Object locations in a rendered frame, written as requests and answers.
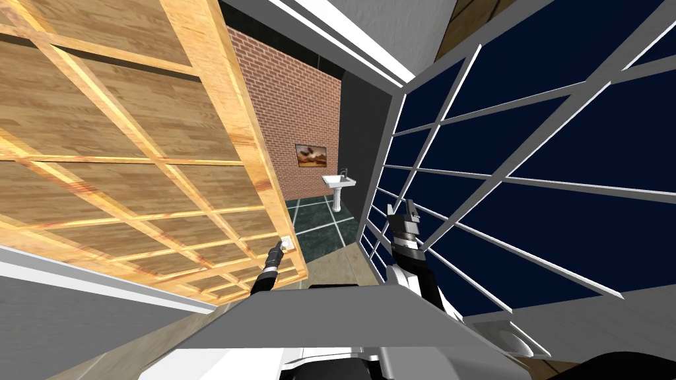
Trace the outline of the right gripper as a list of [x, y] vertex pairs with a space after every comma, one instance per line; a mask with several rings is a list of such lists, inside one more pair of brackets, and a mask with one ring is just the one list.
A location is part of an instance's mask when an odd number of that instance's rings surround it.
[[419, 235], [418, 224], [420, 222], [417, 208], [412, 199], [406, 199], [406, 214], [397, 214], [393, 205], [387, 205], [387, 217], [392, 229], [393, 236], [399, 239], [416, 240]]

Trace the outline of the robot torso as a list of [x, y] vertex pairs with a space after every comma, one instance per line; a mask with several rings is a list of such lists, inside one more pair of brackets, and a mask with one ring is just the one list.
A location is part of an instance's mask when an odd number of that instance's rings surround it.
[[398, 284], [250, 296], [139, 380], [531, 380], [464, 324]]

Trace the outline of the large grey-framed dark window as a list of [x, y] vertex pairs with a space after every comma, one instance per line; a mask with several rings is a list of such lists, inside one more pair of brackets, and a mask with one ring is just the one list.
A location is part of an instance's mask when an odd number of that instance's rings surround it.
[[463, 315], [676, 284], [676, 0], [511, 0], [393, 102], [358, 246], [387, 208]]

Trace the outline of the white pedestal sink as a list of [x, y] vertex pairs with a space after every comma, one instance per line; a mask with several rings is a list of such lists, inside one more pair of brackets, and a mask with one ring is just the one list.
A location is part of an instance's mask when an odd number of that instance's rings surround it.
[[356, 181], [348, 177], [346, 168], [339, 169], [336, 175], [322, 175], [321, 178], [327, 188], [333, 191], [332, 211], [339, 212], [341, 210], [342, 188], [353, 187], [356, 185]]

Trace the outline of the brown framed wall picture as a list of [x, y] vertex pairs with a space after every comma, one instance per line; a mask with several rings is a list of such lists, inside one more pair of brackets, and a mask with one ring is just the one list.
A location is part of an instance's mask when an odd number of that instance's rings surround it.
[[310, 146], [295, 144], [295, 154], [298, 166], [301, 168], [326, 168], [327, 148], [322, 146]]

